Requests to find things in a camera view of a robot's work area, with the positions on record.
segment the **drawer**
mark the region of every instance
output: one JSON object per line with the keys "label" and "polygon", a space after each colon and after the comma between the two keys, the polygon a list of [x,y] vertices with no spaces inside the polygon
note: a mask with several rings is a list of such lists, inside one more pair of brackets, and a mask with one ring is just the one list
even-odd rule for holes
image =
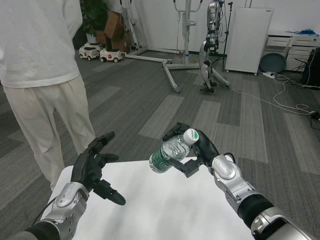
{"label": "drawer", "polygon": [[286,52],[280,52],[280,51],[263,51],[262,57],[263,57],[264,55],[273,54],[273,53],[275,53],[275,54],[280,54],[280,55],[284,56],[284,58],[286,58],[287,55],[288,55],[288,53],[286,53]]}
{"label": "drawer", "polygon": [[309,56],[312,49],[314,49],[314,47],[292,46],[292,47],[290,47],[289,54]]}
{"label": "drawer", "polygon": [[264,50],[268,52],[281,52],[281,53],[288,53],[290,47],[285,47],[285,46],[265,46]]}
{"label": "drawer", "polygon": [[292,37],[292,45],[317,47],[320,43],[320,37],[317,36],[294,36]]}
{"label": "drawer", "polygon": [[267,46],[278,46],[278,47],[291,47],[292,38],[291,37],[280,37],[280,36],[270,36],[268,38]]}
{"label": "drawer", "polygon": [[285,67],[285,70],[292,70],[294,69],[294,71],[303,71],[304,68],[301,68],[301,69],[297,69],[300,65],[303,66],[304,64],[300,61],[297,61],[296,59],[298,60],[301,60],[301,61],[305,61],[307,62],[307,60],[309,59],[309,56],[307,55],[295,55],[295,54],[289,54],[288,57],[286,58],[286,67]]}

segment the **person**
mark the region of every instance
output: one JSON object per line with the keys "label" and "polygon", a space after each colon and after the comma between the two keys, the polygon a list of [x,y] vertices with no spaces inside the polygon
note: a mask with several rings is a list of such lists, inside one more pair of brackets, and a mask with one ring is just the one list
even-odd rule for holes
{"label": "person", "polygon": [[79,0],[1,1],[1,83],[52,190],[65,167],[54,111],[78,155],[95,138],[72,43],[81,24]]}

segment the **bottle cap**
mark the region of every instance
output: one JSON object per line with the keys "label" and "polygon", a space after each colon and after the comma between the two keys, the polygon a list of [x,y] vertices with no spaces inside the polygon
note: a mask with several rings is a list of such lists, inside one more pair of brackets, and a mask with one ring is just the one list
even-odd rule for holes
{"label": "bottle cap", "polygon": [[199,140],[199,134],[196,130],[189,128],[184,132],[183,139],[187,144],[192,145]]}

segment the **toy car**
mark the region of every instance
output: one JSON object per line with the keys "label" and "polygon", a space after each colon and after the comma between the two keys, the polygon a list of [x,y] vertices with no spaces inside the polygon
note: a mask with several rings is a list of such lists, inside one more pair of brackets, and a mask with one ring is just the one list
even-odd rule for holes
{"label": "toy car", "polygon": [[85,48],[95,48],[97,49],[99,52],[102,50],[102,45],[101,43],[89,43],[87,42],[86,44],[83,45]]}
{"label": "toy car", "polygon": [[98,58],[100,54],[95,47],[82,46],[79,49],[79,55],[81,59],[88,59],[88,61],[91,61],[91,59]]}
{"label": "toy car", "polygon": [[121,59],[122,59],[122,55],[119,49],[106,50],[104,48],[100,51],[101,62],[114,61],[115,63],[117,63]]}

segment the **gray carpet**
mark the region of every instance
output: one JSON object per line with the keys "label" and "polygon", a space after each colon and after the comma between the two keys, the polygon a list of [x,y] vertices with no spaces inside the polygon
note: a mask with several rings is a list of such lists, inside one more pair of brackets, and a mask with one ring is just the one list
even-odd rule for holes
{"label": "gray carpet", "polygon": [[[145,56],[174,59],[174,54]],[[221,152],[233,152],[244,177],[302,227],[320,238],[320,131],[307,116],[296,115],[218,86],[199,92],[197,70],[171,71],[181,88],[175,93],[161,64],[123,59],[119,63],[78,59],[89,113],[97,136],[115,131],[105,151],[120,161],[147,160],[162,135],[176,122],[203,130]],[[221,62],[215,63],[221,72]],[[267,101],[283,89],[262,75],[222,73],[232,88]],[[307,104],[320,111],[320,92],[286,86],[285,105]],[[66,166],[77,157],[69,133],[56,115]],[[33,153],[0,88],[0,239],[29,227],[51,194]]]}

